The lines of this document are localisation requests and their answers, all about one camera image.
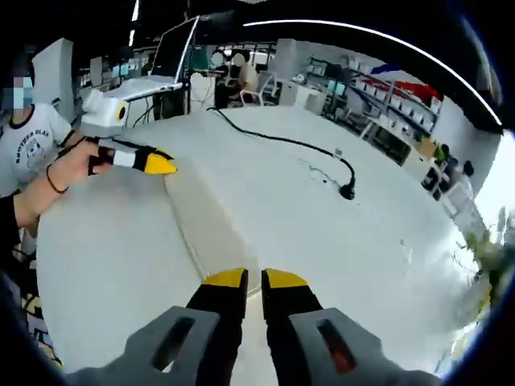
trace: office chair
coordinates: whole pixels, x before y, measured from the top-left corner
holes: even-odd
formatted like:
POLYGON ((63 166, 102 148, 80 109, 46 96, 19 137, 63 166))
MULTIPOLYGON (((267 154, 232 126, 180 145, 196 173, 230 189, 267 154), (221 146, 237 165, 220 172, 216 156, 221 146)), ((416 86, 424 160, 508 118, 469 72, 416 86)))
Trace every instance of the office chair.
POLYGON ((270 95, 272 97, 275 96, 275 93, 277 91, 277 82, 275 81, 275 75, 269 74, 267 72, 261 72, 257 78, 257 91, 247 91, 247 90, 241 90, 240 91, 240 99, 241 103, 243 104, 243 107, 254 105, 254 101, 257 99, 257 102, 260 106, 275 106, 276 104, 274 102, 265 101, 263 98, 263 93, 266 90, 266 86, 268 84, 273 85, 273 89, 270 92, 270 95), (249 102, 245 103, 244 96, 245 95, 251 95, 253 98, 253 103, 250 104, 249 102))

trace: white robot part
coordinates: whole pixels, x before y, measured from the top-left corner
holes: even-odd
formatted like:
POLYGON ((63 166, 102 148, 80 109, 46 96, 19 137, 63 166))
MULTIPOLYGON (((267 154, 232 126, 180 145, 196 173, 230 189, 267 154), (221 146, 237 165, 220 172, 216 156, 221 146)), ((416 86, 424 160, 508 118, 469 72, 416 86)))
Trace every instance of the white robot part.
POLYGON ((90 137, 107 138, 119 134, 127 120, 129 104, 114 97, 107 97, 103 92, 93 89, 88 95, 82 109, 81 129, 90 137))

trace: laptop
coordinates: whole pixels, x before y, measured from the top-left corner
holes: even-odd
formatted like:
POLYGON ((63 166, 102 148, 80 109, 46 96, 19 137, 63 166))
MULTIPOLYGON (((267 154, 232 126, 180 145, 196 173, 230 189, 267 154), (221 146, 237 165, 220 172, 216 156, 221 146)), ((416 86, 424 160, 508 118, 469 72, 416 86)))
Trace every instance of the laptop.
POLYGON ((161 35, 150 75, 126 80, 119 88, 105 92, 105 96, 134 101, 159 92, 181 89, 180 73, 199 19, 199 16, 191 18, 161 35))

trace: laptop screen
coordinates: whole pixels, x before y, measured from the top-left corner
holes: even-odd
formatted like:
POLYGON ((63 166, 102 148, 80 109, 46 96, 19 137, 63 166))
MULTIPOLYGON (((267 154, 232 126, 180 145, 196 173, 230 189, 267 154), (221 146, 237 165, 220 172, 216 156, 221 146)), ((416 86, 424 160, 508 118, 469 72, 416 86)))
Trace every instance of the laptop screen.
POLYGON ((179 82, 187 46, 190 43, 199 18, 192 18, 166 31, 159 41, 151 75, 170 76, 179 82))

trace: monitor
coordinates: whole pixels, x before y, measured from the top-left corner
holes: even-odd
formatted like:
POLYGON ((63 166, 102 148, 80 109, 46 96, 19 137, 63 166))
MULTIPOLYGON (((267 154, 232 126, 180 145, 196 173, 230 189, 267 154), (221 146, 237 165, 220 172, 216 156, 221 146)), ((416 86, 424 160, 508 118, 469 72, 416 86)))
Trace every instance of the monitor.
MULTIPOLYGON (((184 56, 184 67, 190 67, 191 57, 192 46, 190 44, 187 46, 186 56, 184 56)), ((193 71, 205 71, 209 68, 208 49, 206 48, 206 46, 195 46, 191 68, 193 71)))
POLYGON ((336 85, 336 95, 342 96, 345 92, 345 83, 338 83, 336 85))
POLYGON ((328 91, 335 92, 336 95, 342 96, 345 92, 345 83, 336 83, 335 80, 329 80, 328 91))
POLYGON ((129 74, 129 64, 122 64, 120 67, 120 75, 126 76, 129 74))
POLYGON ((333 92, 333 91, 335 91, 335 88, 336 88, 336 81, 329 80, 328 91, 333 92))
POLYGON ((179 83, 187 47, 198 22, 197 16, 171 28, 161 36, 151 75, 170 76, 179 83))

